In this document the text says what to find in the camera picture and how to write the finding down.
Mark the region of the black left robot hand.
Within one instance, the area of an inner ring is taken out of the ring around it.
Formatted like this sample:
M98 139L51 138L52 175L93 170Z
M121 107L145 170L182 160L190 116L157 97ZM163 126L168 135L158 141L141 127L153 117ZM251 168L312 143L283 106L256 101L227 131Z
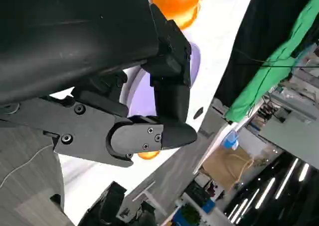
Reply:
M149 0L0 0L0 118L121 167L197 140L191 45Z

